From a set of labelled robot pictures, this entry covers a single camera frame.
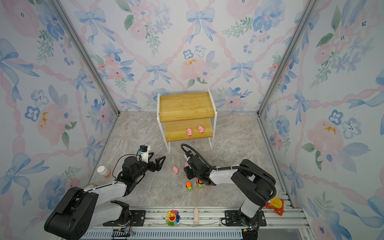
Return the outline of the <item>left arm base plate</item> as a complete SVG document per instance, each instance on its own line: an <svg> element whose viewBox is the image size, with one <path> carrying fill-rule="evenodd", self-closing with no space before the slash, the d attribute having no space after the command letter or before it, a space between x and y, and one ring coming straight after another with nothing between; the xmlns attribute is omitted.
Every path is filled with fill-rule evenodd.
<svg viewBox="0 0 384 240"><path fill-rule="evenodd" d="M127 217L103 223L103 227L143 227L145 218L145 210L130 210Z"/></svg>

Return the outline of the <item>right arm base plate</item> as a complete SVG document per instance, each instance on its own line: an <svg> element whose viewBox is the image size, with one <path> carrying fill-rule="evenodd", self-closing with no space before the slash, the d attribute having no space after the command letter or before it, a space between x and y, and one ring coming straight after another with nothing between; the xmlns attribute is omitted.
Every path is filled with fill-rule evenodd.
<svg viewBox="0 0 384 240"><path fill-rule="evenodd" d="M231 211L226 210L224 211L224 225L229 227L266 227L266 218L263 211L257 211L257 213L254 215L254 217L250 218L247 217L245 214L241 213L240 211Z"/></svg>

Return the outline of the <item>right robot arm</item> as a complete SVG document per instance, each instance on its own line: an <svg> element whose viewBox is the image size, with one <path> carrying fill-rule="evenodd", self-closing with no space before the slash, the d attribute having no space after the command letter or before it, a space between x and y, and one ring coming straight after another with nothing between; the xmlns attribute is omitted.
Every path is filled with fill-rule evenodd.
<svg viewBox="0 0 384 240"><path fill-rule="evenodd" d="M187 155L186 159L184 171L189 180L196 178L211 186L233 184L240 189L246 197L238 211L238 222L243 226L258 223L262 209L277 194L275 178L250 160L231 167L213 167L197 155Z"/></svg>

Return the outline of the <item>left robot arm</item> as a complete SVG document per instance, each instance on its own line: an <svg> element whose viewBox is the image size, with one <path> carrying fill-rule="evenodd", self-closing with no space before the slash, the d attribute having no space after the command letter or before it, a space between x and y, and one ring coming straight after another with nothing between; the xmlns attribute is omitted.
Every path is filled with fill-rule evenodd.
<svg viewBox="0 0 384 240"><path fill-rule="evenodd" d="M45 222L44 230L65 240L79 240L89 229L112 223L126 228L143 220L119 198L131 194L146 172L162 169L166 157L151 158L154 153L138 151L124 155L122 171L116 179L95 188L70 188Z"/></svg>

